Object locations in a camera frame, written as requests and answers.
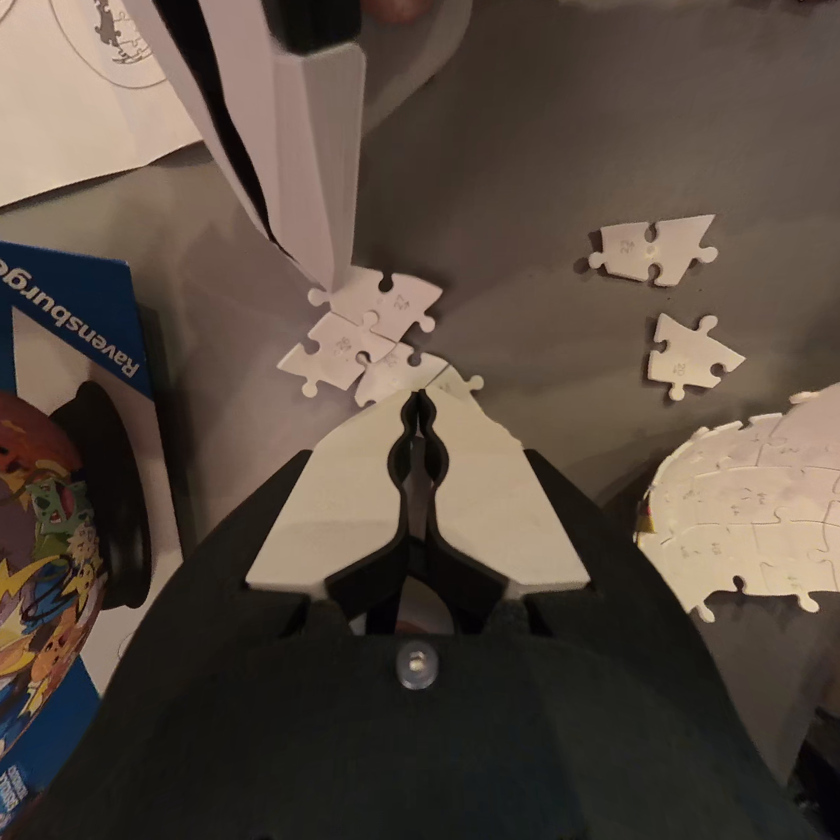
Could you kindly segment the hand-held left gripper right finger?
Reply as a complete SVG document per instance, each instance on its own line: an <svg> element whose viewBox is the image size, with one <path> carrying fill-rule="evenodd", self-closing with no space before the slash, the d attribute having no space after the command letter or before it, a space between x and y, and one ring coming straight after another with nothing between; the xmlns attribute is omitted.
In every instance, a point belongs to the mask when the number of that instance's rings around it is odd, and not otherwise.
<svg viewBox="0 0 840 840"><path fill-rule="evenodd" d="M574 592L591 581L522 444L478 407L438 387L423 393L427 454L439 457L428 535L459 571L486 574L487 595L522 599Z"/></svg>

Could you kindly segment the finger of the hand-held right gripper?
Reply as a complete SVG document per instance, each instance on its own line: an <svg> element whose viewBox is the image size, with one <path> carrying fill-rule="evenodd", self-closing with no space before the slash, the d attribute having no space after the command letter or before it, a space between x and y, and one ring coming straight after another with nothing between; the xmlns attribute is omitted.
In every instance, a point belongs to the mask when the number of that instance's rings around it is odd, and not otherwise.
<svg viewBox="0 0 840 840"><path fill-rule="evenodd" d="M255 170L225 105L215 57L216 2L232 1L133 1L126 5L251 221L289 257L268 230Z"/></svg>
<svg viewBox="0 0 840 840"><path fill-rule="evenodd" d="M352 259L365 55L355 37L300 55L279 25L264 2L216 2L215 57L268 230L332 291Z"/></svg>

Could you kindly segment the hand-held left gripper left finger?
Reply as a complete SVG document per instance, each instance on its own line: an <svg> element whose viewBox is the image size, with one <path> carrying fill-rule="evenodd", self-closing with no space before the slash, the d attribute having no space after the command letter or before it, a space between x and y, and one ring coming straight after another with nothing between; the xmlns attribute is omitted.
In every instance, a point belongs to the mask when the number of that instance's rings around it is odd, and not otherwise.
<svg viewBox="0 0 840 840"><path fill-rule="evenodd" d="M400 584L418 393L396 392L312 450L246 575L253 590L378 599Z"/></svg>

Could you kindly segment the joined white puzzle piece strip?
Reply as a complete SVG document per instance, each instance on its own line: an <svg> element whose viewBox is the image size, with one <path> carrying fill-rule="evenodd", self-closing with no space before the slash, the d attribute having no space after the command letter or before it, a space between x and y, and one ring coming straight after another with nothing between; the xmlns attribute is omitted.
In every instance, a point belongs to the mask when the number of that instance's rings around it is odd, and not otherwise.
<svg viewBox="0 0 840 840"><path fill-rule="evenodd" d="M403 339L413 327L435 330L430 309L443 295L441 287L417 276L393 274L384 288L385 274L352 266L347 280L334 292L310 289L312 306L329 310L311 328L308 339L318 348L308 352L297 344L277 368L302 378L301 392L313 398L319 385L347 391L355 386L354 400L365 408L392 394L437 387L468 403L484 388L480 375L464 378L446 360L420 353Z"/></svg>

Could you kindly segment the single white puzzle piece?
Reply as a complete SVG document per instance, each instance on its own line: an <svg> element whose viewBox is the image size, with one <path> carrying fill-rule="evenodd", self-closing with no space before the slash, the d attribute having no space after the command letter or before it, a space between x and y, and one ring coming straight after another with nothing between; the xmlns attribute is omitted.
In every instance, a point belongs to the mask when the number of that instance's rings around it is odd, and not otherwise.
<svg viewBox="0 0 840 840"><path fill-rule="evenodd" d="M668 399L672 403L685 398L687 387L711 389L717 386L721 378L714 373L714 368L720 367L729 374L746 360L710 335L717 325L718 317L712 314L701 317L693 329L667 313L659 315L654 343L665 347L650 351L647 378L651 382L667 384Z"/></svg>

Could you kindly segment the blue puzzle ball box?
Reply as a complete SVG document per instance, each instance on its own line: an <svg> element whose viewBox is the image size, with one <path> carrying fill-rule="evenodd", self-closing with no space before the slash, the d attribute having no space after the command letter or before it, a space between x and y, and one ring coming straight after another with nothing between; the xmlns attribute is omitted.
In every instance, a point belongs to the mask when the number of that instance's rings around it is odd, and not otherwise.
<svg viewBox="0 0 840 840"><path fill-rule="evenodd" d="M1 244L2 838L183 562L130 268Z"/></svg>

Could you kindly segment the half-built white puzzle ball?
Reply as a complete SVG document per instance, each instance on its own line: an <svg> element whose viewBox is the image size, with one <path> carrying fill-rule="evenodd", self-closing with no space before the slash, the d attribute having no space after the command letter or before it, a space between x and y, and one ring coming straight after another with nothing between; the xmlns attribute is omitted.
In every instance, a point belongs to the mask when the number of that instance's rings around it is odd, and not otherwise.
<svg viewBox="0 0 840 840"><path fill-rule="evenodd" d="M709 596L839 592L839 384L786 413L698 429L658 467L635 541L686 613Z"/></svg>

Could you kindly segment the joined pair white puzzle pieces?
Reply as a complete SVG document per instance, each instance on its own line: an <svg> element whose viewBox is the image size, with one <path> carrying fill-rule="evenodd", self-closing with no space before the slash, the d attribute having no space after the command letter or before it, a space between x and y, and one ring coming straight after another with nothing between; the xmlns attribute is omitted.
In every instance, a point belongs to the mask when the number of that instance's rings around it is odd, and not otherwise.
<svg viewBox="0 0 840 840"><path fill-rule="evenodd" d="M647 239L648 222L615 224L600 229L602 246L588 257L588 267L604 269L611 277L638 282L658 271L658 287L675 287L693 263L706 265L718 257L718 249L701 240L715 214L659 220L653 239Z"/></svg>

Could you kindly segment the person's right hand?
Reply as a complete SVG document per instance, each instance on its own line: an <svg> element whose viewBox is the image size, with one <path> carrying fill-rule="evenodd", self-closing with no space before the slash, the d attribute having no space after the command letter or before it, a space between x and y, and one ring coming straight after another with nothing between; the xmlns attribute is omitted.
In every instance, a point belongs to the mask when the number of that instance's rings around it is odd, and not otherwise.
<svg viewBox="0 0 840 840"><path fill-rule="evenodd" d="M426 15L433 1L360 1L364 14L384 25L410 25Z"/></svg>

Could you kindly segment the white instruction sheet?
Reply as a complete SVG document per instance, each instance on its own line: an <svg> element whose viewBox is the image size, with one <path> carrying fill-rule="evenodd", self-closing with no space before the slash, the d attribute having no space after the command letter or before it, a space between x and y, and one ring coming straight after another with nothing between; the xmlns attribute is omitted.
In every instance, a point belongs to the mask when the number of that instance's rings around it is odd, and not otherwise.
<svg viewBox="0 0 840 840"><path fill-rule="evenodd" d="M3 207L201 140L128 2L1 2Z"/></svg>

